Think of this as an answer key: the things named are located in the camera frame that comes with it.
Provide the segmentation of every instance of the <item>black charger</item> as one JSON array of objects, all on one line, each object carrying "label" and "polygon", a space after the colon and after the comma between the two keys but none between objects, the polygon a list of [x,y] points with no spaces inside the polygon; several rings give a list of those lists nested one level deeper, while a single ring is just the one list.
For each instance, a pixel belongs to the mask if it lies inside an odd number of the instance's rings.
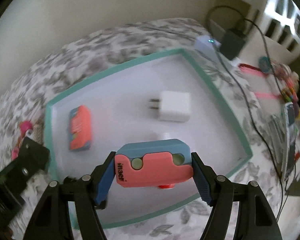
[{"label": "black charger", "polygon": [[246,44],[247,36],[237,28],[228,29],[223,35],[219,51],[227,59],[233,60],[237,57]]}]

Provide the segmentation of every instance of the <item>gray floral bedspread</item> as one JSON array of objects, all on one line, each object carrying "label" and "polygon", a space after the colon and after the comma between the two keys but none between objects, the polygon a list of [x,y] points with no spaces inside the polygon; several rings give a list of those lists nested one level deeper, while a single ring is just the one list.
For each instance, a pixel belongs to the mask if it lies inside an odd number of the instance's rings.
[{"label": "gray floral bedspread", "polygon": [[[206,33],[198,22],[187,18],[128,24],[92,33],[38,61],[0,98],[0,170],[11,160],[11,150],[19,136],[18,123],[43,118],[45,105],[58,93],[88,76],[136,57],[167,49],[192,49],[195,38]],[[251,126],[239,88],[212,62],[196,53],[193,56],[203,61],[205,71],[234,110],[254,153],[250,162],[230,179],[240,183],[258,181],[274,214],[277,214],[281,200],[278,179],[266,146]],[[266,120],[255,95],[239,71],[234,71],[234,75],[248,96],[257,127],[267,139]],[[22,238],[47,181],[49,177],[45,174],[38,174],[29,181],[23,193],[26,206],[11,223],[17,239]],[[197,199],[173,212],[137,224],[107,229],[105,233],[109,240],[199,239],[210,211],[205,202]],[[234,203],[226,239],[233,239],[237,211],[238,204]],[[76,230],[74,236],[81,237]]]}]

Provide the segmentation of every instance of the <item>power cord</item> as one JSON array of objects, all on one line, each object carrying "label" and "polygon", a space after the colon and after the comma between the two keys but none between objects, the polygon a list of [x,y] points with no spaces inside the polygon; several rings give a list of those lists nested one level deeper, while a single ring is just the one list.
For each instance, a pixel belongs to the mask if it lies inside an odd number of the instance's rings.
[{"label": "power cord", "polygon": [[[209,20],[210,20],[210,16],[211,16],[212,12],[214,12],[215,10],[217,10],[217,9],[219,9],[219,8],[229,8],[229,9],[231,9],[231,10],[234,10],[234,11],[236,11],[237,13],[240,14],[240,16],[242,17],[242,20],[243,20],[243,21],[249,21],[249,22],[251,22],[254,26],[257,27],[257,29],[259,30],[259,32],[260,32],[261,35],[262,35],[262,38],[263,38],[263,41],[264,41],[264,46],[265,46],[265,50],[266,50],[266,54],[267,54],[268,60],[269,60],[269,62],[271,62],[271,61],[270,61],[270,57],[269,57],[268,47],[267,47],[267,44],[266,44],[266,40],[265,40],[264,35],[263,35],[262,31],[260,30],[260,28],[259,28],[253,21],[251,21],[251,20],[249,20],[249,19],[246,19],[246,18],[243,16],[243,14],[242,14],[239,10],[237,10],[237,9],[231,7],[231,6],[227,6],[227,5],[216,6],[216,7],[213,7],[212,9],[210,9],[210,11],[208,12],[207,18],[206,18],[206,26],[207,26],[208,32],[209,32],[210,35],[211,35],[211,38],[214,39],[214,38],[213,38],[212,31],[211,31],[211,27],[210,27],[210,21],[209,21]],[[221,58],[221,56],[220,56],[219,50],[218,50],[218,48],[217,48],[217,46],[215,45],[214,42],[212,43],[212,45],[213,45],[213,48],[214,48],[214,50],[215,50],[215,52],[216,52],[216,55],[217,55],[217,57],[218,57],[218,59],[219,59],[221,65],[222,65],[223,68],[228,72],[228,74],[233,78],[233,80],[236,82],[236,84],[237,84],[238,87],[240,88],[240,90],[241,90],[241,92],[242,92],[242,94],[243,94],[245,103],[246,103],[246,105],[247,105],[248,111],[249,111],[249,115],[250,115],[250,119],[251,119],[251,122],[252,122],[253,129],[254,129],[254,130],[256,131],[256,133],[260,136],[261,140],[266,144],[266,147],[267,147],[267,149],[268,149],[268,151],[269,151],[269,153],[270,153],[271,161],[272,161],[272,164],[273,164],[273,166],[274,166],[275,173],[276,173],[277,176],[278,176],[279,183],[280,183],[280,186],[281,186],[281,203],[280,203],[280,207],[279,207],[279,211],[280,211],[280,210],[282,209],[282,203],[283,203],[283,185],[282,185],[282,181],[281,181],[281,176],[280,176],[280,174],[279,174],[279,171],[278,171],[277,166],[276,166],[275,161],[274,161],[273,153],[272,153],[272,151],[271,151],[271,149],[270,149],[270,147],[269,147],[267,141],[265,140],[265,138],[262,136],[262,134],[261,134],[261,133],[259,132],[259,130],[257,129],[257,126],[256,126],[256,124],[255,124],[255,122],[254,122],[254,119],[253,119],[253,116],[252,116],[251,109],[250,109],[250,107],[249,107],[248,98],[247,98],[246,94],[244,93],[244,90],[243,90],[242,86],[240,85],[240,83],[236,80],[236,78],[232,75],[232,73],[231,73],[231,72],[227,69],[227,67],[225,66],[225,64],[224,64],[224,62],[223,62],[223,60],[222,60],[222,58]]]},{"label": "power cord", "polygon": [[274,68],[273,68],[273,66],[272,66],[272,64],[271,64],[271,59],[270,59],[270,55],[269,55],[268,46],[267,46],[267,43],[266,43],[266,38],[265,38],[265,36],[263,35],[263,33],[262,33],[262,31],[260,30],[259,26],[256,25],[252,20],[249,20],[249,19],[246,19],[246,18],[243,19],[243,20],[252,23],[252,25],[255,26],[255,27],[258,29],[258,31],[260,32],[261,37],[262,37],[262,41],[263,41],[263,45],[264,45],[264,47],[265,47],[266,55],[267,55],[267,58],[268,58],[268,61],[269,61],[269,65],[270,65],[270,67],[271,67],[271,70],[272,70],[272,73],[273,73],[273,76],[274,76],[275,83],[277,84],[277,87],[278,87],[278,89],[279,89],[279,92],[280,92],[282,98],[284,98],[284,95],[283,95],[283,93],[282,93],[282,91],[281,91],[281,89],[280,89],[279,83],[278,83],[278,78],[277,78],[277,76],[274,74]]},{"label": "power cord", "polygon": [[[294,181],[294,180],[296,179],[296,174],[297,174],[297,166],[296,166],[296,162],[294,162],[294,175],[293,175],[293,180],[292,180],[292,181]],[[287,193],[287,197],[286,197],[286,199],[285,199],[285,201],[284,201],[284,203],[283,203],[283,205],[282,205],[281,210],[280,210],[279,213],[278,213],[278,221],[279,221],[281,212],[282,212],[282,210],[283,210],[283,208],[284,208],[284,205],[286,204],[287,199],[288,199],[288,196],[289,196],[289,194],[290,194],[290,191],[287,190],[287,185],[288,185],[288,181],[287,181],[287,183],[286,183],[286,186],[284,187],[284,190],[285,190],[285,192]]]}]

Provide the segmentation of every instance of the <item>blue gripper pad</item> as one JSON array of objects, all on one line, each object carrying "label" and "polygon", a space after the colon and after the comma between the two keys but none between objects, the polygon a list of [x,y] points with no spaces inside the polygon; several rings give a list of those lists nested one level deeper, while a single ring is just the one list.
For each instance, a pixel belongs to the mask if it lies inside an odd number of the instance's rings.
[{"label": "blue gripper pad", "polygon": [[193,168],[193,180],[195,185],[197,186],[200,197],[209,206],[211,206],[213,202],[213,198],[211,196],[209,183],[205,178],[205,176],[203,175],[203,173],[201,172],[201,169],[199,168],[199,165],[195,160],[192,161],[192,168]]},{"label": "blue gripper pad", "polygon": [[147,153],[170,152],[171,154],[180,153],[185,158],[182,165],[191,165],[190,147],[183,141],[178,139],[159,140],[152,142],[128,143],[122,146],[118,154],[127,156],[128,158],[141,158]]},{"label": "blue gripper pad", "polygon": [[114,159],[109,163],[105,173],[102,175],[101,180],[97,186],[97,196],[95,198],[95,202],[100,205],[100,203],[106,200],[109,189],[113,182],[115,176],[114,172]]}]

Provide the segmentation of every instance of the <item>white cube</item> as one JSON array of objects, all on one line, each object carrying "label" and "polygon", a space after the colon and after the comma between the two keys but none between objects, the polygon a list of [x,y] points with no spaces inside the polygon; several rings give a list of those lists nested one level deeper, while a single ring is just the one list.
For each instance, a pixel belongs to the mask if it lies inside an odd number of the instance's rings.
[{"label": "white cube", "polygon": [[160,94],[159,119],[186,122],[190,119],[190,93],[163,91]]}]

